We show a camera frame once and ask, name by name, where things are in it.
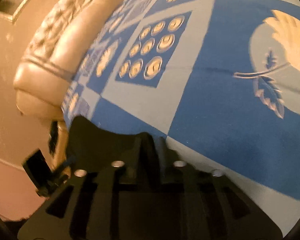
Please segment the black pants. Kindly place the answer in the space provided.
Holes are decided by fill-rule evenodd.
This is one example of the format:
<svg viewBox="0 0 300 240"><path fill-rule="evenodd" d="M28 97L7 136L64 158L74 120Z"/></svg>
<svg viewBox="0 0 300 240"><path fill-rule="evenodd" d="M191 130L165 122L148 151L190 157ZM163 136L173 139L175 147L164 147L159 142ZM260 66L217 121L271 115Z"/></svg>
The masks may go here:
<svg viewBox="0 0 300 240"><path fill-rule="evenodd" d="M71 159L71 171L101 172L115 161L127 169L133 183L154 183L170 179L176 170L191 170L193 166L168 148L162 137L153 138L147 132L118 134L98 128L87 118L74 118L69 130L66 155Z"/></svg>

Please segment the blue patterned bed sheet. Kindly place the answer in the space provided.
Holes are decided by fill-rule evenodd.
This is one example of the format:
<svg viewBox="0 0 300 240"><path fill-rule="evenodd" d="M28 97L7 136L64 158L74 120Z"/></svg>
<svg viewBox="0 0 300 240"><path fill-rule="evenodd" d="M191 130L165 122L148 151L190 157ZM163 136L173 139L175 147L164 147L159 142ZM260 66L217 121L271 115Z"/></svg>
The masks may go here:
<svg viewBox="0 0 300 240"><path fill-rule="evenodd" d="M300 218L300 1L124 0L62 111L224 170L286 235Z"/></svg>

